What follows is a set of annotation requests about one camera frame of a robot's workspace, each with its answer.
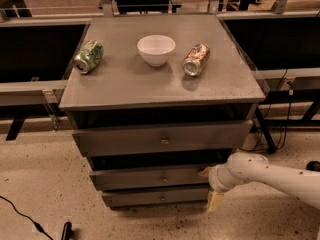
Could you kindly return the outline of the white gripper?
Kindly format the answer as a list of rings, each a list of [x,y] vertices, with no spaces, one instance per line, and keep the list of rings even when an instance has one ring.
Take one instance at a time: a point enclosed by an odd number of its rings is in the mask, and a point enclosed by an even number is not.
[[[222,204],[223,193],[246,183],[246,173],[229,163],[205,167],[198,174],[201,177],[208,177],[210,187],[213,189],[208,192],[207,210],[209,212],[216,211]]]

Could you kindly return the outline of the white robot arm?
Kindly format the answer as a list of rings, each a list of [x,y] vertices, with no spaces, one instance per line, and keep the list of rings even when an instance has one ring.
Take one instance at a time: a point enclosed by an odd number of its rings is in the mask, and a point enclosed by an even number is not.
[[[199,175],[210,185],[209,212],[218,209],[226,192],[251,182],[263,183],[320,209],[320,172],[272,165],[260,154],[235,152],[226,163],[208,166]]]

